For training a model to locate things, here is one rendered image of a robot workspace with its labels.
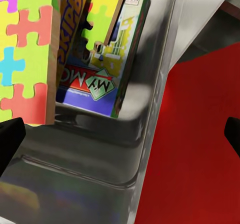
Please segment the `jigsaw puzzle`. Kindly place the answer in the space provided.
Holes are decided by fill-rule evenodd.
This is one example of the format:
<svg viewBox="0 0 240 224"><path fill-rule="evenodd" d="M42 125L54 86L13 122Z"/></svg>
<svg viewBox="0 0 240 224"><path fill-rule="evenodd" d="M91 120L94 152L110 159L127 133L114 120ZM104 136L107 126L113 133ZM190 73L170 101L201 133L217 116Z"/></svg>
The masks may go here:
<svg viewBox="0 0 240 224"><path fill-rule="evenodd" d="M84 28L81 37L87 42L86 48L93 54L98 46L108 46L123 0L86 0L80 24L85 20L92 30Z"/></svg>
<svg viewBox="0 0 240 224"><path fill-rule="evenodd" d="M0 123L54 125L61 0L0 0Z"/></svg>

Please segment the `toy box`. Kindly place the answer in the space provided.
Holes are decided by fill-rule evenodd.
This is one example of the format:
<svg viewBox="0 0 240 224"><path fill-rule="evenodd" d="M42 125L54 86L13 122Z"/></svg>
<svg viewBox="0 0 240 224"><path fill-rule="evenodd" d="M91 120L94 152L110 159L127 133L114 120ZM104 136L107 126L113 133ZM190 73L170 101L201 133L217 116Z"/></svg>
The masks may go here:
<svg viewBox="0 0 240 224"><path fill-rule="evenodd" d="M184 0L150 0L118 118L55 102L0 177L10 224L134 224Z"/></svg>

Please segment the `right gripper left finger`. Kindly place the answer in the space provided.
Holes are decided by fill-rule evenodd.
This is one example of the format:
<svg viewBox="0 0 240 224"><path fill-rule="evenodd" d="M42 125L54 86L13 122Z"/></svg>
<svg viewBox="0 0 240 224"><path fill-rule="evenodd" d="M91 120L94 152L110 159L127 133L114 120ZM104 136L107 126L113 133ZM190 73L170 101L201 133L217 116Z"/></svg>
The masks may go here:
<svg viewBox="0 0 240 224"><path fill-rule="evenodd" d="M26 128L21 117L0 123L0 177L25 137Z"/></svg>

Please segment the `board game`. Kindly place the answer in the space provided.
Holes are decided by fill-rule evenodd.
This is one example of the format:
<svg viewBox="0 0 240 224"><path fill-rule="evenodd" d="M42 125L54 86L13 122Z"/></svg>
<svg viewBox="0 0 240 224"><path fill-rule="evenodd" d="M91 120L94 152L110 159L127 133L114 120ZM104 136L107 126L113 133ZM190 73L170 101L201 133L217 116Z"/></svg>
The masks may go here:
<svg viewBox="0 0 240 224"><path fill-rule="evenodd" d="M56 93L58 103L102 116L119 116L121 103L150 0L123 0L108 45L90 52L77 27Z"/></svg>
<svg viewBox="0 0 240 224"><path fill-rule="evenodd" d="M66 66L66 62L79 26L87 0L60 0L60 37L57 50L56 92ZM28 124L38 127L40 124Z"/></svg>

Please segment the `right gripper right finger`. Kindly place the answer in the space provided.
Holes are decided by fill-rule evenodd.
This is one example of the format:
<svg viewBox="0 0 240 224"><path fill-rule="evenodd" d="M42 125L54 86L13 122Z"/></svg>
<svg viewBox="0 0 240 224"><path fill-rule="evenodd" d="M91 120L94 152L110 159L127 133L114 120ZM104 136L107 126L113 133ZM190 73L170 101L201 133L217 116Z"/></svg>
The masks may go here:
<svg viewBox="0 0 240 224"><path fill-rule="evenodd" d="M236 151L237 155L240 157L240 119L235 117L228 117L224 136L231 144L232 148Z"/></svg>

